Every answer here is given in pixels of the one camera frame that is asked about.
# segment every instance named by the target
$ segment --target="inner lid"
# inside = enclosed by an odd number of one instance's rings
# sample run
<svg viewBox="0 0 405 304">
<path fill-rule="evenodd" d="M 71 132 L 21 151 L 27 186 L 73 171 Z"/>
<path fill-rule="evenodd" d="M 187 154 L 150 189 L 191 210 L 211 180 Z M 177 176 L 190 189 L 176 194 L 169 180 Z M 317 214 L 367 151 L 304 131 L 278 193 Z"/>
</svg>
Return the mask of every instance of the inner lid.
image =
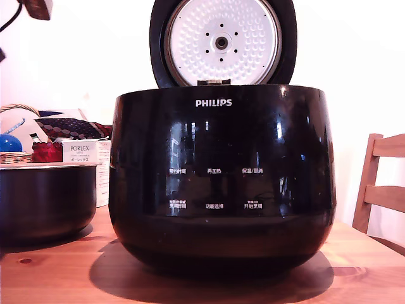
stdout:
<svg viewBox="0 0 405 304">
<path fill-rule="evenodd" d="M 183 0 L 165 32 L 165 59 L 181 86 L 265 84 L 281 52 L 280 22 L 266 0 Z"/>
</svg>

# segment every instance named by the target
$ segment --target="black pot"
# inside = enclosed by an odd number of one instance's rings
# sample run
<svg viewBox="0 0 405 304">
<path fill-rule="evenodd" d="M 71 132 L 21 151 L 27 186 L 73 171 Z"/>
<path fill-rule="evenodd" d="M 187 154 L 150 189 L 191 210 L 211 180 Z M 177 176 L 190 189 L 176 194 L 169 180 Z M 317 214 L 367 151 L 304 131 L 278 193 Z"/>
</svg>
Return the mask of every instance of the black pot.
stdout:
<svg viewBox="0 0 405 304">
<path fill-rule="evenodd" d="M 96 164 L 2 165 L 0 196 L 2 247 L 68 238 L 96 212 Z"/>
<path fill-rule="evenodd" d="M 174 271 L 285 271 L 335 216 L 322 91 L 173 87 L 117 99 L 109 211 L 124 247 Z"/>
</svg>

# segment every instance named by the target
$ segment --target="rice cooker lid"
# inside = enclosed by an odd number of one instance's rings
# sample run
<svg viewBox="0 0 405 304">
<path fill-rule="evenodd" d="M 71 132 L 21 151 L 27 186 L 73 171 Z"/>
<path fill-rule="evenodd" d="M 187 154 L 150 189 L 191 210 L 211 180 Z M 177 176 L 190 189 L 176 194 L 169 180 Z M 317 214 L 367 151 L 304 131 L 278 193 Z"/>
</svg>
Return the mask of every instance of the rice cooker lid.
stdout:
<svg viewBox="0 0 405 304">
<path fill-rule="evenodd" d="M 289 84 L 294 71 L 291 0 L 156 0 L 150 30 L 159 87 Z"/>
</svg>

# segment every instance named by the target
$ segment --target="wooden chair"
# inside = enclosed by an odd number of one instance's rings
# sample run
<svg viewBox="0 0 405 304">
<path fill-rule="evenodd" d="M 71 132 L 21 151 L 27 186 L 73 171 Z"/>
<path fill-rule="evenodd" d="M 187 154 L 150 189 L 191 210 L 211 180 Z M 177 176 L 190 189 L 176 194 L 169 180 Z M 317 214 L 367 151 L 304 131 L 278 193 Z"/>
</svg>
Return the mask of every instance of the wooden chair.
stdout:
<svg viewBox="0 0 405 304">
<path fill-rule="evenodd" d="M 377 187 L 377 170 L 380 157 L 405 157 L 405 134 L 383 138 L 380 134 L 370 134 L 364 160 L 363 174 L 354 212 L 353 227 L 367 233 L 372 205 L 405 212 L 405 187 Z M 388 240 L 372 237 L 387 247 L 405 256 L 405 248 Z"/>
</svg>

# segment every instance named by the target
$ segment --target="wooden table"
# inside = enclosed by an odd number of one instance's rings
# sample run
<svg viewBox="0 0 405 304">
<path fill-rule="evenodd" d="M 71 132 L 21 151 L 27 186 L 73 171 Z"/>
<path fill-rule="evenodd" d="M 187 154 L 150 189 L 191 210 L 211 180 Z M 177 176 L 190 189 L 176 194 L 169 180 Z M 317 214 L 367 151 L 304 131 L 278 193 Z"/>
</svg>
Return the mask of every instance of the wooden table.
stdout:
<svg viewBox="0 0 405 304">
<path fill-rule="evenodd" d="M 146 270 L 117 241 L 108 207 L 83 233 L 5 254 L 1 303 L 405 303 L 405 257 L 339 222 L 321 252 L 287 275 L 226 283 Z"/>
</svg>

